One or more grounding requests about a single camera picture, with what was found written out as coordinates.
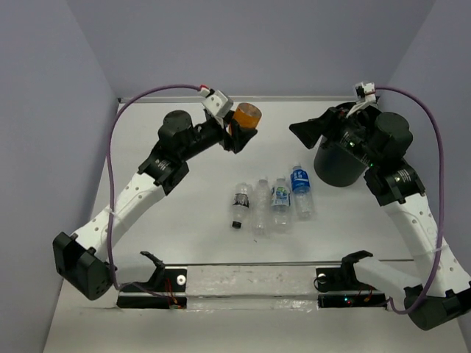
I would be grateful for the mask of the orange juice bottle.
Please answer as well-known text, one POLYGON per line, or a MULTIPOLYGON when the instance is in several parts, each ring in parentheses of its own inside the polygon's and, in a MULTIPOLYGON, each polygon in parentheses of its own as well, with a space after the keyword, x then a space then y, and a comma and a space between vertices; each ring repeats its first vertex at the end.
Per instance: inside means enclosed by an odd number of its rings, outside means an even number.
POLYGON ((246 129, 256 129, 261 118, 261 110, 248 102, 240 103, 233 114, 233 120, 246 129))

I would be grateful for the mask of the black label clear bottle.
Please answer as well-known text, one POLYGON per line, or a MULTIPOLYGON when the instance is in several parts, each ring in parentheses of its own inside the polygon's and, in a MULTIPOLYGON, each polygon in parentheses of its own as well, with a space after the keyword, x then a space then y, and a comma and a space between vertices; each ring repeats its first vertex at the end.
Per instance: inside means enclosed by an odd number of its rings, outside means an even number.
POLYGON ((231 227, 233 229, 242 228, 250 212, 250 194, 252 193, 251 184, 245 182, 239 183, 235 187, 233 203, 231 209, 231 227))

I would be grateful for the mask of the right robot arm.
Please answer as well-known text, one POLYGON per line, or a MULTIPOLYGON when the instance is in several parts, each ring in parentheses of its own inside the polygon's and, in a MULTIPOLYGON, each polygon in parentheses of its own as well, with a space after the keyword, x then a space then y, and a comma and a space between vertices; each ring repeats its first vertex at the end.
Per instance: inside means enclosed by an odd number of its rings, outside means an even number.
POLYGON ((355 109, 345 103, 289 129, 306 148, 316 149, 314 170, 326 184, 346 187, 364 178, 417 269, 412 276, 360 250, 344 256, 336 267, 318 270, 314 287, 322 295, 380 291, 387 307, 405 310, 424 331, 468 313, 470 275, 439 236, 425 187, 405 160, 413 140, 407 120, 376 107, 355 109))

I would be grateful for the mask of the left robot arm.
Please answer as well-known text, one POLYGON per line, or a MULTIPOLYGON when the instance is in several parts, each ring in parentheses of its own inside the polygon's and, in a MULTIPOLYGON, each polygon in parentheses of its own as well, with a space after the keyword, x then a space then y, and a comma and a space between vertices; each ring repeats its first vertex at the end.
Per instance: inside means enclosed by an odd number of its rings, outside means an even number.
POLYGON ((211 115, 194 125, 184 110, 168 113, 158 142, 136 174, 109 205, 72 235, 61 232, 52 242, 57 273, 89 300, 103 296, 124 271, 112 250, 127 230, 154 204, 169 195, 189 172, 188 160, 219 144, 239 153, 257 133, 261 112, 240 104, 218 121, 211 115))

